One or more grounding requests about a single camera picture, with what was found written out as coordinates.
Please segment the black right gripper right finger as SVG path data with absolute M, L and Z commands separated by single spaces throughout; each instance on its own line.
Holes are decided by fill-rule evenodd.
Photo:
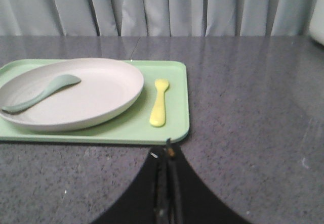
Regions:
M 213 194 L 170 139 L 166 157 L 173 223 L 248 223 Z

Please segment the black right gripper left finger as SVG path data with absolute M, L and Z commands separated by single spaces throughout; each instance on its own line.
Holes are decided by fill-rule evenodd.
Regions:
M 93 223 L 167 223 L 165 152 L 152 147 L 135 179 L 115 203 Z

